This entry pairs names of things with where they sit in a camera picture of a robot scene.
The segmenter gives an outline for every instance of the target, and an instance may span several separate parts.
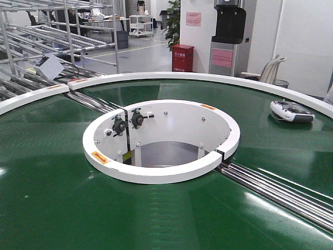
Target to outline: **circular opening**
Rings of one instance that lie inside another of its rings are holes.
[[[221,110],[159,100],[99,117],[86,129],[83,145],[98,170],[125,181],[158,184],[192,179],[214,169],[236,150],[239,135],[237,123]]]

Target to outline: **orange warning label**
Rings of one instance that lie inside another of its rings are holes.
[[[47,89],[51,90],[51,89],[56,89],[56,88],[59,88],[59,87],[62,87],[62,85],[55,85],[55,86],[52,86],[52,87],[48,87]]]
[[[106,163],[109,162],[108,159],[107,159],[104,155],[102,155],[101,153],[99,153],[99,152],[97,152],[97,151],[92,152],[92,155],[93,155],[97,160],[99,160],[100,163],[102,163],[102,164],[106,164]]]
[[[209,106],[207,104],[201,104],[202,107],[205,107],[205,108],[208,108],[208,109],[211,109],[211,110],[215,110],[216,108],[212,107],[212,106]]]
[[[81,79],[81,80],[76,80],[75,82],[84,82],[84,81],[88,81],[89,79]]]

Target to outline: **green conveyor belt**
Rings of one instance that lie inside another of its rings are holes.
[[[332,204],[333,121],[317,112],[311,125],[276,121],[269,103],[281,97],[211,82],[129,81],[82,92],[121,106],[166,98],[215,106],[241,129],[231,162]],[[216,171],[167,185],[99,172],[82,134],[100,115],[58,95],[0,116],[0,249],[333,248],[331,233]]]

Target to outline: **white circular rim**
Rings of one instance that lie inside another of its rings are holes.
[[[180,100],[156,100],[148,102],[182,102],[188,104],[195,103]],[[99,127],[99,125],[106,119],[110,119],[111,117],[114,117],[117,114],[123,112],[122,109],[117,109],[105,115],[102,115],[87,127],[83,134],[83,147],[85,150],[85,156],[88,161],[99,171],[116,179],[124,180],[127,182],[135,182],[141,184],[166,184],[196,178],[213,170],[222,162],[223,159],[231,156],[237,149],[239,143],[240,129],[237,122],[231,116],[219,109],[211,111],[218,114],[228,124],[229,128],[231,128],[229,136],[222,145],[216,148],[216,151],[211,151],[202,158],[189,162],[187,164],[172,167],[145,168],[126,165],[105,156],[95,144],[95,131]]]

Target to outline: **white cart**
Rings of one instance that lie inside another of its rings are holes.
[[[130,16],[130,33],[129,35],[152,35],[152,15],[132,15]]]

